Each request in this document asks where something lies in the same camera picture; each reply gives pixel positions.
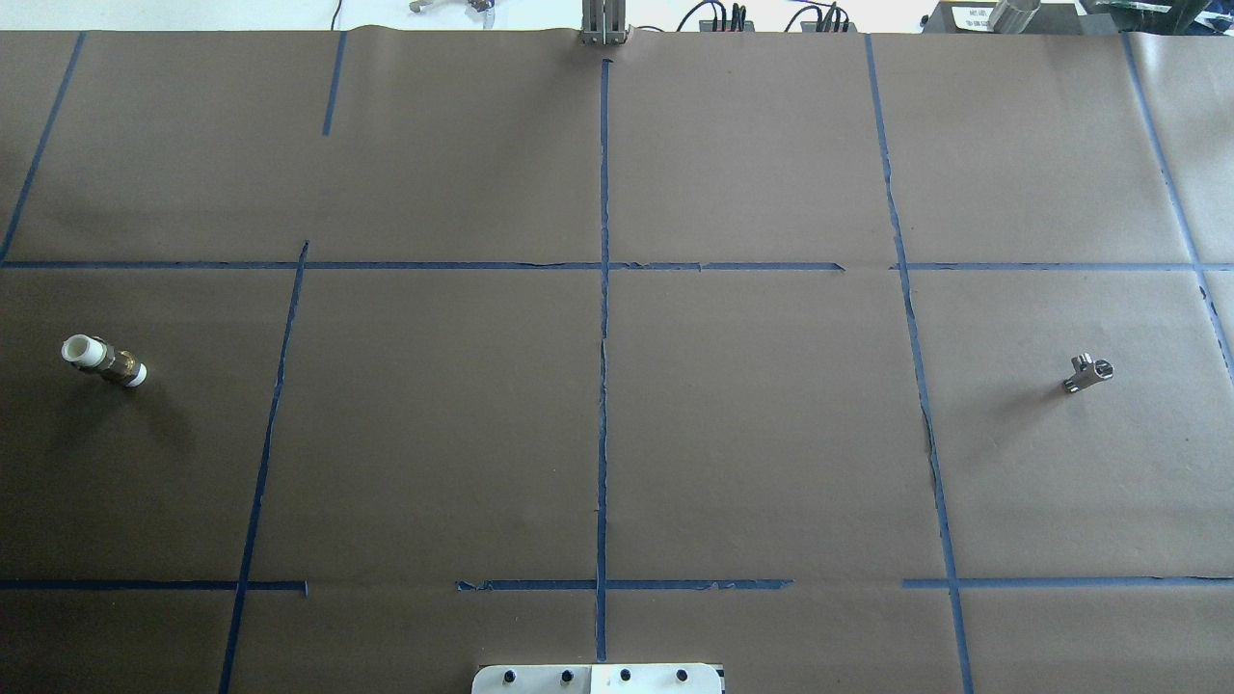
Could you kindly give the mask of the chrome metal tee fitting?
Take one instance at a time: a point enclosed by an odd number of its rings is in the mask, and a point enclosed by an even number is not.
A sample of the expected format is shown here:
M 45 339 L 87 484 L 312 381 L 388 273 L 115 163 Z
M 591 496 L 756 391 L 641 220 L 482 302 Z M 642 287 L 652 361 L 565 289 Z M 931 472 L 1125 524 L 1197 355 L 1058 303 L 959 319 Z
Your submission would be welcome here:
M 1111 361 L 1095 359 L 1091 353 L 1080 353 L 1072 357 L 1071 366 L 1074 373 L 1062 379 L 1060 387 L 1062 391 L 1067 394 L 1074 394 L 1074 391 L 1081 391 L 1093 384 L 1102 382 L 1109 382 L 1114 374 L 1114 367 Z

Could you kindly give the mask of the white and brass PPR valve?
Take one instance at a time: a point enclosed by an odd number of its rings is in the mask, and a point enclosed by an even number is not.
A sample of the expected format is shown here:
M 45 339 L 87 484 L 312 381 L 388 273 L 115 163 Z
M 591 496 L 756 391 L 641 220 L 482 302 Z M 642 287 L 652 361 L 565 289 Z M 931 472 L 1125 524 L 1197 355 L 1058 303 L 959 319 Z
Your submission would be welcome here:
M 123 389 L 135 389 L 148 378 L 148 368 L 142 361 L 97 335 L 72 335 L 62 343 L 59 354 L 74 369 Z

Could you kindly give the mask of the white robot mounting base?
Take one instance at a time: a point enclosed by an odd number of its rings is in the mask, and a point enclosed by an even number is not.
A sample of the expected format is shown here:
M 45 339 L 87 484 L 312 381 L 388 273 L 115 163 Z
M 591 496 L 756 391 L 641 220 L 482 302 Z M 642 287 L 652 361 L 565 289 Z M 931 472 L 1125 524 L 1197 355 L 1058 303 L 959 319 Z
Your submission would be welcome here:
M 719 666 L 594 663 L 485 666 L 471 693 L 726 693 Z

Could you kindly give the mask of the reacher grabber stick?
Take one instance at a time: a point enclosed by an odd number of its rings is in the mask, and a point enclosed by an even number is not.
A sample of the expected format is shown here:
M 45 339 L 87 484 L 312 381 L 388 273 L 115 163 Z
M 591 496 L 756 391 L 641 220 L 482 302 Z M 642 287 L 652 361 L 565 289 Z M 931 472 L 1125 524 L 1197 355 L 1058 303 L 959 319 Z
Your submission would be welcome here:
M 410 14 L 462 14 L 468 19 L 496 19 L 497 1 L 406 1 Z

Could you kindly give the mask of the grey box with label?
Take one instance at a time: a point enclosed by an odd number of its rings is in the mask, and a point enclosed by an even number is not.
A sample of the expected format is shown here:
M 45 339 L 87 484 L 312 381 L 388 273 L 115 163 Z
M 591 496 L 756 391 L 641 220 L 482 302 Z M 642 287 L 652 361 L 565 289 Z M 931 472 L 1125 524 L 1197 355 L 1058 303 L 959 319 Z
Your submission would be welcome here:
M 1049 1 L 938 1 L 922 35 L 1083 35 L 1076 4 Z

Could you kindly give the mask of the metal cup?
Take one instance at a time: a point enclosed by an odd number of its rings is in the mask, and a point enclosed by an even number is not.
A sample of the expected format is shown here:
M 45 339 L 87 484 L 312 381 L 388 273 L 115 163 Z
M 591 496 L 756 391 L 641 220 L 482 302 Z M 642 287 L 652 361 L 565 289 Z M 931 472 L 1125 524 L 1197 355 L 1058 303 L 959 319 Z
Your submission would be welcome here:
M 1041 6 L 1040 0 L 1000 0 L 987 19 L 991 35 L 1023 35 Z

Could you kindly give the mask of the aluminium frame post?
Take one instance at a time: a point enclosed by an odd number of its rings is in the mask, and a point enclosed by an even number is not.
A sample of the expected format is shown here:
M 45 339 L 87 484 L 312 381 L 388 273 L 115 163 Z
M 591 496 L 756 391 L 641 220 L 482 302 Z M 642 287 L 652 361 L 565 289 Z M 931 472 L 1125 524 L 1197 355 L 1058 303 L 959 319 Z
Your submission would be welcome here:
M 580 42 L 582 44 L 623 44 L 629 40 L 626 0 L 582 0 Z

